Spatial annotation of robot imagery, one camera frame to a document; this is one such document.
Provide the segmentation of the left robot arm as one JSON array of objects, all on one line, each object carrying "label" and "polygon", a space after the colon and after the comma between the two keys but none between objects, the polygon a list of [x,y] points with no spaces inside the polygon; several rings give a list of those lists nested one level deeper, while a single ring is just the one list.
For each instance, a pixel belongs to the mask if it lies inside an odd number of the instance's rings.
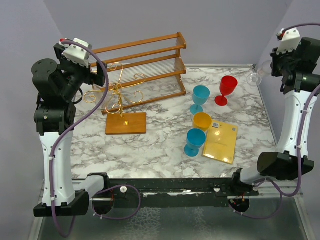
[{"label": "left robot arm", "polygon": [[90,198],[103,198],[111,190],[106,174],[92,173],[74,186],[71,173],[71,144],[76,106],[73,98],[82,84],[104,86],[109,82],[107,65],[90,69],[92,46],[84,41],[62,40],[53,47],[57,60],[45,58],[31,68],[38,90],[34,113],[36,131],[44,157],[44,193],[33,212],[35,217],[83,216]]}]

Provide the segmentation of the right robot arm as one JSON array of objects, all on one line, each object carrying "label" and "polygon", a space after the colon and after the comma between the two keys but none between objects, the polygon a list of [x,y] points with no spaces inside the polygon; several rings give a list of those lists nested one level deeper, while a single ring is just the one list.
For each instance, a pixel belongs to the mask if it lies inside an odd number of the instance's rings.
[{"label": "right robot arm", "polygon": [[262,152],[256,166],[233,173],[229,189],[236,196],[251,192],[255,184],[265,181],[296,180],[295,191],[286,193],[286,197],[293,197],[300,190],[302,176],[315,165],[308,159],[308,134],[320,93],[320,77],[313,73],[320,58],[320,42],[303,37],[289,48],[283,39],[270,56],[271,75],[282,78],[280,91],[285,99],[282,132],[274,152]]}]

